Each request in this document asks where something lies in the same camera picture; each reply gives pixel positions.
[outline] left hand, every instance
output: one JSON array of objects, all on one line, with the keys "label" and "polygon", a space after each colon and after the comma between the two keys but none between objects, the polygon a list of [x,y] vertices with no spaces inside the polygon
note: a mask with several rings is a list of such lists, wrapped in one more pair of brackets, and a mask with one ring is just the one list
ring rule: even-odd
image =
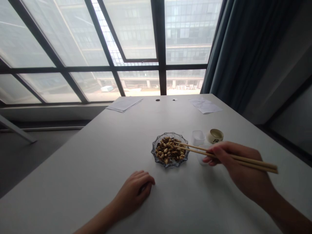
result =
[{"label": "left hand", "polygon": [[155,180],[148,172],[134,172],[107,206],[114,221],[118,222],[136,211],[149,196],[152,185],[155,185]]}]

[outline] window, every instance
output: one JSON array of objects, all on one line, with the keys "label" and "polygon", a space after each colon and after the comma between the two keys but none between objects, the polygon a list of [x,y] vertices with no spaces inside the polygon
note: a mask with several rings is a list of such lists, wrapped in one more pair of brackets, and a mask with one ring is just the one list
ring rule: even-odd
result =
[{"label": "window", "polygon": [[114,101],[120,97],[111,71],[72,72],[71,74],[89,101]]},{"label": "window", "polygon": [[167,71],[167,95],[199,94],[206,69]]},{"label": "window", "polygon": [[21,74],[47,102],[80,102],[60,73]]},{"label": "window", "polygon": [[0,1],[0,56],[10,67],[54,67],[7,0]]},{"label": "window", "polygon": [[208,63],[221,5],[221,0],[165,0],[166,54],[175,54],[166,57],[167,64]]},{"label": "window", "polygon": [[107,66],[84,0],[23,0],[66,66]]},{"label": "window", "polygon": [[0,100],[6,104],[40,103],[14,76],[0,75]]},{"label": "window", "polygon": [[126,59],[156,59],[150,0],[104,0]]},{"label": "window", "polygon": [[221,7],[222,0],[3,0],[0,106],[199,94]]},{"label": "window", "polygon": [[[101,30],[103,32],[108,50],[110,51],[110,55],[113,59],[113,63],[115,66],[147,66],[147,65],[158,65],[158,62],[124,62],[124,60],[121,57],[120,51],[116,45],[115,39],[113,38],[111,31],[107,25],[107,21],[105,20],[105,17],[103,15],[103,12],[97,2],[97,0],[92,0],[92,4],[94,7],[94,10],[97,15],[97,19],[100,23]],[[138,33],[138,38],[141,38],[141,34],[143,34],[143,30],[140,30],[140,33]]]},{"label": "window", "polygon": [[119,71],[126,96],[160,95],[158,71]]}]

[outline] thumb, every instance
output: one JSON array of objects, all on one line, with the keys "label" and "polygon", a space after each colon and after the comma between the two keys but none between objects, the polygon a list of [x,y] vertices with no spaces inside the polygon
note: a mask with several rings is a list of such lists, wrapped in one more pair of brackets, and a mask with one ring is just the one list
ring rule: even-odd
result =
[{"label": "thumb", "polygon": [[239,165],[224,149],[219,146],[212,148],[213,153],[218,157],[220,162],[226,167],[229,171],[231,168]]},{"label": "thumb", "polygon": [[150,190],[152,189],[152,183],[148,183],[145,189],[138,196],[139,203],[142,204],[150,194]]}]

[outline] chopsticks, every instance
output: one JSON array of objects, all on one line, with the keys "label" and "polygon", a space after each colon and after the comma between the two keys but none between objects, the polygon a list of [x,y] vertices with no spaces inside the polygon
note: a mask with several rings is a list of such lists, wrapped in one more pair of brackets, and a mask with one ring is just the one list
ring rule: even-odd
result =
[{"label": "chopsticks", "polygon": [[[176,142],[176,143],[181,144],[181,145],[185,145],[185,146],[189,146],[189,147],[192,147],[192,148],[196,148],[196,149],[207,151],[207,149],[205,149],[205,148],[188,145],[188,144],[181,143],[181,142]],[[217,156],[215,156],[214,154],[204,153],[204,152],[200,152],[198,150],[184,148],[184,147],[180,147],[180,146],[176,146],[176,145],[174,145],[174,147],[181,148],[181,149],[184,149],[184,150],[189,150],[189,151],[192,151],[192,152],[195,152],[195,153],[199,153],[199,154],[203,154],[203,155],[209,156],[211,158],[217,158]],[[273,164],[270,164],[270,163],[267,163],[267,162],[263,162],[263,161],[259,161],[259,160],[255,160],[255,159],[250,159],[250,158],[245,158],[245,157],[233,155],[233,154],[230,154],[230,156],[232,158],[234,158],[239,164],[241,164],[243,166],[247,166],[247,167],[255,168],[255,169],[258,169],[258,170],[261,170],[261,171],[267,171],[267,172],[272,172],[272,173],[278,174],[276,165],[273,165]]]}]

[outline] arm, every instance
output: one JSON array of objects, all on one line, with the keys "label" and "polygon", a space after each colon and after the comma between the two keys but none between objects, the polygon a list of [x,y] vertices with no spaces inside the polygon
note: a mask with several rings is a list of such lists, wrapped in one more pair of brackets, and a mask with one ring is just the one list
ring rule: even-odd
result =
[{"label": "arm", "polygon": [[105,233],[115,223],[136,211],[150,194],[155,180],[148,172],[134,172],[114,200],[74,234]]},{"label": "arm", "polygon": [[232,142],[220,142],[211,146],[207,152],[214,153],[218,159],[206,157],[203,162],[210,166],[222,163],[236,186],[261,206],[283,233],[312,233],[312,222],[276,191],[266,172],[242,166],[228,155],[232,153],[262,161],[257,150]]}]

